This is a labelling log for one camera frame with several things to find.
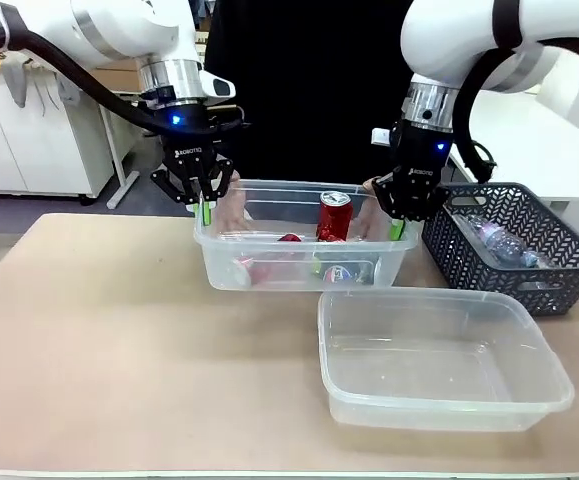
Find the person in black clothing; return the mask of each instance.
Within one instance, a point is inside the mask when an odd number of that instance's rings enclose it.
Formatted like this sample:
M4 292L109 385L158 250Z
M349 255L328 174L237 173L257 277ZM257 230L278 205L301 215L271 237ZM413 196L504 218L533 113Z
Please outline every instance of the person in black clothing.
M230 145L243 178L359 184L393 168L371 130L400 116L411 0L218 0L205 68L236 85L251 126Z

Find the empty plastic container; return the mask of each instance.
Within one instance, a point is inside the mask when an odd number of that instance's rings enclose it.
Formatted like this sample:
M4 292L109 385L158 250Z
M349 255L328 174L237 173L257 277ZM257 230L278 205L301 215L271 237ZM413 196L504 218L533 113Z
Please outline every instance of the empty plastic container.
M354 208L344 243L316 241L320 195L332 190L349 195ZM391 218L360 186L243 180L228 196L218 201L210 224L198 215L195 229L209 282L220 290L389 287L406 251L418 243L411 226L401 240L390 241ZM302 241L278 241L286 234ZM335 266L348 275L331 275Z
M503 294L325 293L318 325L322 378L340 423L524 431L573 401L535 321Z

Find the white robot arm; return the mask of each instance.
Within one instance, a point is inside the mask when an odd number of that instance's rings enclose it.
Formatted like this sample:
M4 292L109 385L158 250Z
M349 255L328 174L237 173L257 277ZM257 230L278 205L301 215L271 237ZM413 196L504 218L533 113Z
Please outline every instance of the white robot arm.
M235 87L202 69L195 42L186 0L0 2L0 50L23 51L125 120L160 134L164 168L152 179L187 205L226 193L233 165L217 159L214 145L242 127L239 120L209 118L207 107L233 98ZM146 109L119 99L85 71L130 58L140 67Z
M539 83L557 59L546 46L579 54L579 0L414 0L401 47L415 75L401 118L372 137L395 165L373 182L382 209L394 218L435 215L449 196L440 175L454 143L476 179L489 181L495 163L469 133L476 95Z

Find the beige table surface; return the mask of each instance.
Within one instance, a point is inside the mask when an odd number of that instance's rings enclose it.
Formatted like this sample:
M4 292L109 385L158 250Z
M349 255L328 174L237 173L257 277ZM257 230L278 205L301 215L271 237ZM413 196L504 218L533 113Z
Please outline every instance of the beige table surface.
M189 219L43 217L0 264L0 471L579 474L579 303L540 323L572 409L459 434L338 426L317 300L213 290Z

